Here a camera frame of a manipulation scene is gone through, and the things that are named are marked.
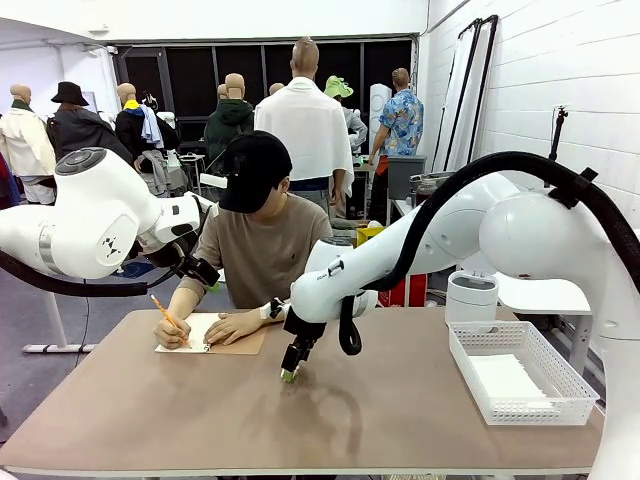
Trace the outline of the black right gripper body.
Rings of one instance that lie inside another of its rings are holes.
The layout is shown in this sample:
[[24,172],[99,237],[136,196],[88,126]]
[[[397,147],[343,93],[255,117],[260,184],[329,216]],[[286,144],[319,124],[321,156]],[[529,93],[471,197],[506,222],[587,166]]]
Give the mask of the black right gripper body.
[[326,323],[309,323],[301,319],[287,319],[284,330],[294,336],[292,344],[296,348],[312,348],[326,329]]

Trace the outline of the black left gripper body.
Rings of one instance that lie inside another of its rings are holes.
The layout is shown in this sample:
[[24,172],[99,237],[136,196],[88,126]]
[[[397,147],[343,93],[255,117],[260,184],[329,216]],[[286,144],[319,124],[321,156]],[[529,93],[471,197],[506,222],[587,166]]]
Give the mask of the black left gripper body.
[[196,259],[192,256],[195,245],[195,242],[179,238],[148,254],[147,259],[155,267],[168,268],[174,273],[187,273],[196,267]]

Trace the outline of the brown spiral notebook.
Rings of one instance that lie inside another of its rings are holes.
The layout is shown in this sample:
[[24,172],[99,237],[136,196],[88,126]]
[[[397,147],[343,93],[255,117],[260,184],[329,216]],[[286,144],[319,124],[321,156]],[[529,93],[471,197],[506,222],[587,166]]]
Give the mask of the brown spiral notebook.
[[266,328],[261,328],[251,335],[239,338],[234,343],[223,345],[222,343],[206,344],[204,335],[208,328],[219,318],[218,313],[192,313],[186,323],[191,327],[188,345],[177,349],[166,349],[162,345],[155,348],[157,353],[186,353],[186,354],[239,354],[257,355],[260,352]]

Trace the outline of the white paper sheet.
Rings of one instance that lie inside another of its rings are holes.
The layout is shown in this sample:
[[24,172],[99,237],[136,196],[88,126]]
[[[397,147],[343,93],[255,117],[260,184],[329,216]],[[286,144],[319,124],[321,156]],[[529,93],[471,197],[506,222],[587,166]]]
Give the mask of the white paper sheet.
[[469,360],[490,399],[547,399],[515,355],[470,356]]

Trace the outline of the person's left hand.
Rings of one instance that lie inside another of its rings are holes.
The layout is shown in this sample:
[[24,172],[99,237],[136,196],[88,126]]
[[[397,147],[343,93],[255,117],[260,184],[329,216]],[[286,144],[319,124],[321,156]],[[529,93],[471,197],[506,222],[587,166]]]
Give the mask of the person's left hand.
[[230,345],[240,338],[250,335],[263,326],[263,319],[258,311],[241,313],[221,313],[204,335],[204,343],[208,345]]

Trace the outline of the person in beige sweater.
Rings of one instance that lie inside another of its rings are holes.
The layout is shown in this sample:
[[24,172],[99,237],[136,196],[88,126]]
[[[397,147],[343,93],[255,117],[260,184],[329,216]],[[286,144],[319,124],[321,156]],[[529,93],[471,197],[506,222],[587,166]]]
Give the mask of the person in beige sweater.
[[236,308],[253,309],[274,297],[287,299],[315,243],[331,236],[322,208],[289,194],[284,208],[266,223],[220,209],[207,218],[194,257],[225,272]]

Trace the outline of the black baseball cap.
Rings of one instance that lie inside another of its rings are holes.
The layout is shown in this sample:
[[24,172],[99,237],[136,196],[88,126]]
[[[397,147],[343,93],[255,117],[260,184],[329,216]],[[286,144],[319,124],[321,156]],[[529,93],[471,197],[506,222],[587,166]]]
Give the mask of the black baseball cap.
[[217,159],[216,169],[227,180],[219,206],[235,213],[253,214],[289,176],[292,162],[276,136],[255,130],[234,138]]

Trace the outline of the mannequin with yellow collar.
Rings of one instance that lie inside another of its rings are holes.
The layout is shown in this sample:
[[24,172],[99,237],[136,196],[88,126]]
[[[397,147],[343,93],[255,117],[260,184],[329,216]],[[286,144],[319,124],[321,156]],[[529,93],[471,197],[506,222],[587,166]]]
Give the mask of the mannequin with yellow collar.
[[172,187],[164,152],[179,146],[179,134],[151,107],[137,101],[137,91],[132,84],[120,84],[117,94],[122,105],[115,120],[118,139],[131,153],[133,168],[150,193],[160,198],[169,197]]

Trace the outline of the mannequin in dark green jacket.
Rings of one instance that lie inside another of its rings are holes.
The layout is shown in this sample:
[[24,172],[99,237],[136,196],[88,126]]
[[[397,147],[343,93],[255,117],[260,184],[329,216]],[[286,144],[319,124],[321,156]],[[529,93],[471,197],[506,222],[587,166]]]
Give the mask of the mannequin in dark green jacket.
[[241,74],[228,74],[218,93],[216,109],[209,115],[204,130],[208,164],[214,163],[235,137],[254,128],[254,107],[244,98],[245,81]]

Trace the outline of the mannequin with black hat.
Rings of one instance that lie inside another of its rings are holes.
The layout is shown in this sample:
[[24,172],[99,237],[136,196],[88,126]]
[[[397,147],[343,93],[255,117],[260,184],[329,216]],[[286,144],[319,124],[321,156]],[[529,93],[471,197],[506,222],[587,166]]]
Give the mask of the mannequin with black hat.
[[131,153],[120,142],[112,127],[98,114],[87,109],[89,103],[77,84],[59,82],[57,93],[51,101],[58,105],[58,109],[47,119],[46,131],[57,161],[76,150],[96,147],[116,153],[129,165],[133,163]]

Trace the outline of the mannequin with white towel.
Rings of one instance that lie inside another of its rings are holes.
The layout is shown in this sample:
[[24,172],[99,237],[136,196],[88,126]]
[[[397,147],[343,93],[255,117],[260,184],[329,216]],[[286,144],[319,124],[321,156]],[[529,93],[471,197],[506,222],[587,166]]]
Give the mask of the mannequin with white towel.
[[329,212],[351,193],[353,157],[341,104],[315,83],[318,63],[316,43],[297,40],[292,80],[257,105],[254,128],[285,145],[292,162],[290,190]]

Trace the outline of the mannequin in cream coat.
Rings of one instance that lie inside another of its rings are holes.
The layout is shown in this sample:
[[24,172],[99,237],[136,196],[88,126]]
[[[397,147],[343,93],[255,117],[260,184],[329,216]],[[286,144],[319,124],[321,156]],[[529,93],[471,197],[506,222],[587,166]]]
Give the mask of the mannequin in cream coat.
[[46,125],[31,109],[31,89],[10,87],[11,107],[0,118],[0,153],[21,181],[30,204],[53,205],[56,199],[56,155]]

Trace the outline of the mannequin with green hat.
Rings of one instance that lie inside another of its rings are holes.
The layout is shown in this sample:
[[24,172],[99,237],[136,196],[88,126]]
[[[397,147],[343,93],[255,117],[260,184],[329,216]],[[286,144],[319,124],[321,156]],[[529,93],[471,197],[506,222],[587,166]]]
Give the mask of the mannequin with green hat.
[[[326,80],[324,93],[339,103],[342,103],[342,101],[350,97],[354,91],[342,77],[331,75]],[[347,125],[351,151],[353,154],[357,154],[367,140],[368,127],[363,122],[358,109],[349,109],[343,106],[342,110]]]

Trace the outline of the black-framed white panels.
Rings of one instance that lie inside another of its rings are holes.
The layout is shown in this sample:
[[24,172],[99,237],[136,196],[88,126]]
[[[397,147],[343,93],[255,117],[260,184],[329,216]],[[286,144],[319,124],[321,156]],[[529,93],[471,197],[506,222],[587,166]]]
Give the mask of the black-framed white panels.
[[473,160],[499,17],[473,20],[455,44],[433,157],[435,172],[453,172]]

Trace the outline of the black tripod pole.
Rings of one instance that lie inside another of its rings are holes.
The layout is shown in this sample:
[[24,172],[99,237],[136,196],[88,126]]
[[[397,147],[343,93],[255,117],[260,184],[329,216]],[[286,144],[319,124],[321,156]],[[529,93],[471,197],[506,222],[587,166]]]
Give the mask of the black tripod pole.
[[551,137],[551,148],[549,152],[548,158],[551,161],[556,161],[558,158],[558,148],[560,144],[560,138],[562,133],[562,128],[565,123],[566,118],[569,116],[569,112],[567,110],[566,105],[559,105],[553,110],[555,115],[555,120],[552,126],[552,137]]

